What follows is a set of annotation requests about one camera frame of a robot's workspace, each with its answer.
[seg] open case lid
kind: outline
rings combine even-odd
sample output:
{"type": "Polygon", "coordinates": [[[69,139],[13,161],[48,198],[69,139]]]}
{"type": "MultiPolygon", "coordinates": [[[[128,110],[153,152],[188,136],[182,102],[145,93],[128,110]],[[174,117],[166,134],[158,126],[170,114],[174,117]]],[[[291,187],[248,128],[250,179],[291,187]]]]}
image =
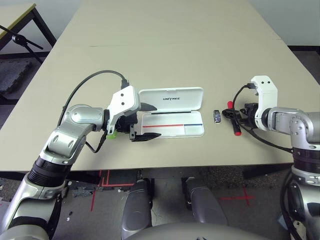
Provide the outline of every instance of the open case lid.
{"type": "Polygon", "coordinates": [[[191,111],[201,108],[202,87],[153,88],[139,91],[141,103],[153,105],[157,112],[191,111]]]}

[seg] floor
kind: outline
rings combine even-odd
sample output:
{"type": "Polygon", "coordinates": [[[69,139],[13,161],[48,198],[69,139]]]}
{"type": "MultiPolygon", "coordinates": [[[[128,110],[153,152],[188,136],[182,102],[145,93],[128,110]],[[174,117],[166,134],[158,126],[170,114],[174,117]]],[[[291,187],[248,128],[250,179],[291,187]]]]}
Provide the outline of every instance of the floor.
{"type": "MultiPolygon", "coordinates": [[[[294,51],[293,53],[320,84],[320,56],[313,51],[294,51]]],[[[33,67],[18,89],[4,95],[9,99],[16,99],[22,95],[40,66],[32,58],[23,60],[31,61],[33,67]]],[[[13,107],[0,105],[0,128],[13,107]]],[[[195,176],[203,179],[212,189],[230,226],[272,240],[289,240],[287,231],[278,223],[281,215],[279,192],[286,171],[245,180],[242,171],[248,168],[250,166],[142,169],[143,178],[155,179],[152,225],[194,221],[192,212],[185,207],[181,178],[195,176]],[[243,196],[250,196],[250,199],[246,201],[234,198],[243,196]]],[[[0,204],[0,216],[3,215],[7,207],[6,202],[11,201],[19,184],[19,181],[0,178],[0,189],[2,189],[0,198],[3,203],[0,204]]],[[[62,211],[53,239],[120,239],[121,217],[128,195],[128,191],[123,190],[123,188],[97,190],[94,197],[93,191],[88,191],[87,196],[77,197],[73,196],[72,191],[69,192],[63,199],[62,211]]]]}

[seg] table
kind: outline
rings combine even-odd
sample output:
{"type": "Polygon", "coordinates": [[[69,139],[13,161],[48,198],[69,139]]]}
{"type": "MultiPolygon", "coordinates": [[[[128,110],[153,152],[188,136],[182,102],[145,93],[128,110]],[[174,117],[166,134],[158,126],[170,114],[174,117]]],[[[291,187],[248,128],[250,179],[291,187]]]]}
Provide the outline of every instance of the table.
{"type": "MultiPolygon", "coordinates": [[[[292,156],[213,122],[255,75],[268,75],[281,107],[320,109],[320,87],[246,0],[85,0],[0,130],[2,171],[28,171],[55,128],[74,87],[99,70],[118,71],[138,90],[202,87],[205,133],[197,138],[130,142],[119,133],[100,152],[84,147],[72,170],[277,164],[292,156]]],[[[71,102],[106,108],[117,76],[87,82],[71,102]]],[[[249,90],[236,108],[258,98],[249,90]]],[[[290,137],[258,134],[290,146],[290,137]]],[[[97,146],[100,133],[87,140],[97,146]]]]}

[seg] gray carpet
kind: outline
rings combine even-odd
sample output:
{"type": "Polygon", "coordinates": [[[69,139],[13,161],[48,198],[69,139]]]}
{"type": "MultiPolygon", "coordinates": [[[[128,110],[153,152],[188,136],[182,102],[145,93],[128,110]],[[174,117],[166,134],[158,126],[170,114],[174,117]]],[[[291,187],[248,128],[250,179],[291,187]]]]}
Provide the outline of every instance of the gray carpet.
{"type": "Polygon", "coordinates": [[[12,93],[31,67],[32,62],[27,60],[0,60],[0,93],[12,93]]]}

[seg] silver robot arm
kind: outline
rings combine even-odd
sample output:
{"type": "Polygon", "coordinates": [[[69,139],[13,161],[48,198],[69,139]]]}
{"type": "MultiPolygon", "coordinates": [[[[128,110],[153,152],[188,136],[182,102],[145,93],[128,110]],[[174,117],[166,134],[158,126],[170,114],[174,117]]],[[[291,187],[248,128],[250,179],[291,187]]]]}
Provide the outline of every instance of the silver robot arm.
{"type": "Polygon", "coordinates": [[[278,90],[268,76],[255,76],[251,83],[259,98],[252,116],[256,127],[291,138],[290,216],[303,223],[308,239],[320,240],[320,112],[277,107],[278,90]]]}
{"type": "Polygon", "coordinates": [[[0,240],[47,240],[56,230],[65,179],[90,132],[113,134],[117,120],[141,107],[132,86],[113,94],[106,110],[80,104],[70,107],[22,180],[1,223],[0,240]]]}

